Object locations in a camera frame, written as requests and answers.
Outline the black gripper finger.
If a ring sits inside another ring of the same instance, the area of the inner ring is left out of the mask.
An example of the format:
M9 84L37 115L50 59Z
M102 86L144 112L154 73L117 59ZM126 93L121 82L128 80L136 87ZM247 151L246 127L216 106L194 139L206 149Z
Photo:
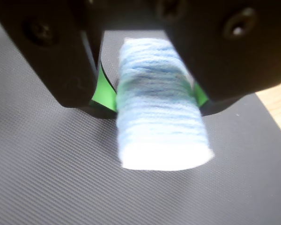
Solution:
M281 0L158 0L155 9L207 95L203 115L281 83Z

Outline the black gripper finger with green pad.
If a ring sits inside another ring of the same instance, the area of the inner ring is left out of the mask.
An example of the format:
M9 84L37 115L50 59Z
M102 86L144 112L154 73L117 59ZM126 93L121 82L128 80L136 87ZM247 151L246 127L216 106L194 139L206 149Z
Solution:
M101 62L89 43L87 6L86 0L0 0L0 25L61 106L114 119L113 110L93 100Z

